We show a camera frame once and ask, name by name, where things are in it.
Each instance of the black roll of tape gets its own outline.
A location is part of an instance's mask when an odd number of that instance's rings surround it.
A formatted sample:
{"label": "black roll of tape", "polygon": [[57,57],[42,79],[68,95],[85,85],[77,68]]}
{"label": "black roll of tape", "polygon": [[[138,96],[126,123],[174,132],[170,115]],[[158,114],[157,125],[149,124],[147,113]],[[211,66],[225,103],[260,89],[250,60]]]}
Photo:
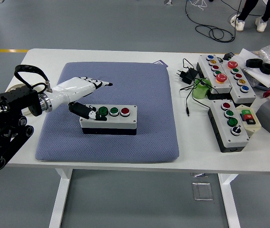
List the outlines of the black roll of tape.
{"label": "black roll of tape", "polygon": [[266,75],[270,75],[270,64],[269,63],[263,63],[260,67],[260,71]]}
{"label": "black roll of tape", "polygon": [[260,68],[262,67],[263,64],[263,60],[260,58],[251,58],[251,59],[247,59],[246,61],[246,67],[250,67],[250,68]]}

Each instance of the robotic arm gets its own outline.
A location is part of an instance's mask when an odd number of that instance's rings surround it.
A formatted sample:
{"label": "robotic arm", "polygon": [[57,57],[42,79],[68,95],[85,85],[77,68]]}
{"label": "robotic arm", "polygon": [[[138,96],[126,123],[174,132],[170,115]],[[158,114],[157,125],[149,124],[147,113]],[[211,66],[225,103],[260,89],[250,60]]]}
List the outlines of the robotic arm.
{"label": "robotic arm", "polygon": [[[19,75],[19,72],[39,74],[45,79],[45,83],[30,85]],[[29,65],[16,66],[15,77],[25,85],[0,94],[0,170],[34,132],[34,128],[27,125],[27,119],[22,115],[21,110],[26,107],[34,116],[39,116],[43,111],[51,112],[61,104],[67,104],[71,112],[83,118],[106,121],[106,117],[99,115],[95,108],[75,101],[100,87],[112,86],[112,83],[88,77],[74,77],[51,88],[43,71]],[[44,86],[40,92],[34,89],[38,85]]]}

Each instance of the floor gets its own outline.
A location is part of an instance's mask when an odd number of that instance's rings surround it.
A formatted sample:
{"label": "floor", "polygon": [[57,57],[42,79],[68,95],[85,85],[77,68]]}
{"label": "floor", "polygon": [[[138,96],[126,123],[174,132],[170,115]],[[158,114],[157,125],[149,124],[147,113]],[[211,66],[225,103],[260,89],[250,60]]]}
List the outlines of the floor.
{"label": "floor", "polygon": [[[226,2],[234,9],[240,4]],[[192,20],[234,35],[228,20],[235,10],[220,0],[206,1],[203,10],[190,3],[187,13]],[[257,51],[270,45],[270,21],[259,33],[254,25],[257,16],[249,16],[233,42],[221,43],[195,32],[185,4],[185,0],[173,0],[172,6],[163,0],[5,0],[0,3],[0,93],[32,48],[240,53],[242,48]],[[261,15],[264,9],[260,1],[252,14]],[[221,36],[218,30],[214,33]],[[230,39],[229,34],[223,38]],[[192,182],[206,180],[214,200],[194,201]],[[48,227],[59,181],[53,169],[0,171],[0,227]],[[241,227],[270,227],[270,175],[239,175],[231,187]],[[74,171],[62,227],[83,226],[226,228],[228,224],[215,174],[193,180],[189,173]]]}

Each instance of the gray cushion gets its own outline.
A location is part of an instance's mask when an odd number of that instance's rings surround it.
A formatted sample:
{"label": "gray cushion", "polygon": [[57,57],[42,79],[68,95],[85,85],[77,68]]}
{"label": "gray cushion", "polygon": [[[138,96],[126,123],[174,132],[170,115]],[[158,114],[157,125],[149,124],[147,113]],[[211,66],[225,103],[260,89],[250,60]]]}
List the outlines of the gray cushion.
{"label": "gray cushion", "polygon": [[149,63],[67,63],[58,83],[78,76],[108,81],[82,104],[137,105],[137,135],[83,134],[67,105],[47,114],[37,160],[78,162],[167,162],[179,156],[169,75]]}

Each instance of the blue button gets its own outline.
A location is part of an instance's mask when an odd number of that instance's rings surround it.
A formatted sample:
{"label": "blue button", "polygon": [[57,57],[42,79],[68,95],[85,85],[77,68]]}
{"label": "blue button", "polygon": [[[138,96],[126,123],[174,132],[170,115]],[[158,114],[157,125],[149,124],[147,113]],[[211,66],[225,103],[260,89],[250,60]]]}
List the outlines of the blue button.
{"label": "blue button", "polygon": [[212,56],[212,55],[208,55],[207,56],[207,60],[211,60],[211,59],[213,59],[214,57]]}
{"label": "blue button", "polygon": [[247,93],[247,92],[249,91],[249,87],[246,86],[246,85],[243,85],[243,86],[241,87],[241,91],[242,91],[243,93]]}

